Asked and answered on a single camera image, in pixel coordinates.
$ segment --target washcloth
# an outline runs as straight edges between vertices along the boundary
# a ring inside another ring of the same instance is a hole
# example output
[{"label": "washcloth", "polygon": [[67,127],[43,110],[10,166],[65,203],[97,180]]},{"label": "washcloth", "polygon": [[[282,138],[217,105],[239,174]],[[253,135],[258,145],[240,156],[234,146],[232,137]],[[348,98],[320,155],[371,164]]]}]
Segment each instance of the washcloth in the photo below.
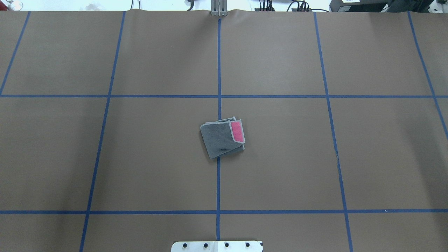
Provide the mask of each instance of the washcloth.
[{"label": "washcloth", "polygon": [[232,117],[216,122],[206,122],[200,129],[211,159],[244,150],[246,140],[241,119]]}]

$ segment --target gray cloth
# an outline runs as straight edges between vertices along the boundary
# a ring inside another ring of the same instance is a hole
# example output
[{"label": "gray cloth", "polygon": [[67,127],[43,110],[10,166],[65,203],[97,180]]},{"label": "gray cloth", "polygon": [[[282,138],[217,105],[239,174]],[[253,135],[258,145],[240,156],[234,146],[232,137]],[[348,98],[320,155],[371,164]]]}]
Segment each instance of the gray cloth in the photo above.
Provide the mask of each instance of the gray cloth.
[{"label": "gray cloth", "polygon": [[231,121],[236,121],[236,118],[206,122],[201,125],[202,138],[211,159],[244,150],[244,142],[239,143],[233,140]]}]

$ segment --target red object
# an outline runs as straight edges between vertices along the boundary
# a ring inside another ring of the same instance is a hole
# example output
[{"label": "red object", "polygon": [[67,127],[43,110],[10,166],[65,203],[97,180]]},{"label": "red object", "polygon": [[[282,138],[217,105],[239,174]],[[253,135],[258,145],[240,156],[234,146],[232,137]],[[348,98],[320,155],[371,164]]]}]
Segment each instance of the red object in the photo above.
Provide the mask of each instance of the red object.
[{"label": "red object", "polygon": [[8,10],[8,7],[0,1],[0,10]]}]

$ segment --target vertical blue line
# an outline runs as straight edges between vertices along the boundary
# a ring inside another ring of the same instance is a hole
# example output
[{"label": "vertical blue line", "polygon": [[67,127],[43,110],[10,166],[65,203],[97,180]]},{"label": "vertical blue line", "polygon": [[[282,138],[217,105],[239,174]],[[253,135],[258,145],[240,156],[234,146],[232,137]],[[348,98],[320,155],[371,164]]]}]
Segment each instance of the vertical blue line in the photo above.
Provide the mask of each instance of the vertical blue line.
[{"label": "vertical blue line", "polygon": [[[218,120],[221,120],[221,19],[218,19]],[[216,161],[216,240],[221,240],[221,158]]]},{"label": "vertical blue line", "polygon": [[314,15],[314,25],[316,26],[316,36],[317,36],[317,45],[319,48],[320,66],[322,68],[323,86],[325,88],[325,96],[327,97],[328,116],[330,117],[330,127],[332,129],[333,147],[334,147],[335,153],[336,153],[337,169],[338,169],[338,173],[339,173],[339,187],[340,187],[340,194],[342,197],[342,206],[344,207],[344,217],[345,217],[345,227],[347,229],[347,239],[349,241],[349,250],[350,250],[350,252],[353,252],[353,243],[352,243],[352,235],[350,232],[349,214],[347,212],[347,203],[345,201],[344,182],[342,180],[342,172],[340,169],[339,152],[337,149],[335,127],[333,124],[332,107],[330,104],[330,95],[328,94],[327,77],[325,75],[325,66],[323,63],[322,47],[320,44],[320,36],[319,36],[319,26],[317,24],[316,13],[313,13],[313,15]]},{"label": "vertical blue line", "polygon": [[84,249],[84,242],[86,240],[87,225],[89,224],[90,209],[92,207],[93,191],[95,189],[96,174],[98,172],[99,156],[101,154],[101,147],[103,145],[104,130],[106,128],[106,121],[107,121],[107,118],[108,118],[109,104],[110,104],[110,100],[111,100],[113,80],[114,80],[114,77],[115,77],[116,63],[118,61],[118,53],[119,53],[119,50],[120,50],[121,35],[123,34],[123,26],[125,24],[125,17],[126,17],[126,11],[123,12],[123,16],[121,18],[120,34],[118,35],[118,42],[117,42],[117,45],[116,45],[115,59],[114,59],[113,68],[112,68],[111,81],[110,81],[110,84],[109,84],[108,99],[107,99],[107,102],[106,102],[106,109],[104,110],[103,125],[101,126],[101,133],[99,135],[98,150],[97,150],[97,153],[96,153],[95,168],[93,170],[93,176],[92,176],[92,184],[90,186],[90,193],[89,193],[89,201],[87,203],[86,218],[84,220],[84,228],[82,229],[81,245],[79,246],[79,251],[80,252],[83,251],[83,249]]},{"label": "vertical blue line", "polygon": [[23,24],[19,39],[17,40],[16,47],[14,48],[13,56],[11,57],[11,60],[9,61],[8,69],[6,70],[6,73],[3,78],[3,82],[0,87],[0,95],[3,92],[4,86],[6,84],[6,80],[8,79],[9,71],[11,70],[11,67],[13,66],[14,58],[16,57],[17,50],[19,49],[20,41],[22,41],[23,33],[25,32],[25,28],[26,28],[26,25],[28,24],[28,20],[30,19],[30,15],[31,15],[31,11],[29,11],[26,16],[25,23]]},{"label": "vertical blue line", "polygon": [[437,101],[437,97],[435,96],[434,88],[432,86],[431,78],[429,78],[428,70],[426,68],[425,61],[423,60],[422,52],[420,51],[420,46],[418,45],[417,36],[415,35],[414,24],[412,23],[411,12],[408,11],[408,19],[409,24],[411,25],[412,36],[414,37],[415,47],[417,48],[418,56],[420,57],[420,61],[422,62],[423,70],[425,71],[426,80],[428,80],[429,89],[431,89],[432,99],[434,100],[435,107],[437,108],[437,112],[439,113],[440,121],[442,122],[442,127],[445,131],[445,137],[448,139],[448,130],[445,124],[444,117],[442,115],[442,111],[440,110],[439,103]]}]

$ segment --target pink patch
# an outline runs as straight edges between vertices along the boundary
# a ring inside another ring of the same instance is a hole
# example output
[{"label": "pink patch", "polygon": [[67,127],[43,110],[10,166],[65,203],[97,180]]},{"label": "pink patch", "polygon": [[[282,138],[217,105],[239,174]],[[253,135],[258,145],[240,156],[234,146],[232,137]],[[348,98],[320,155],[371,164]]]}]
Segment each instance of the pink patch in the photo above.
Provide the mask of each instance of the pink patch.
[{"label": "pink patch", "polygon": [[230,122],[232,124],[233,137],[237,142],[244,142],[243,127],[240,121]]}]

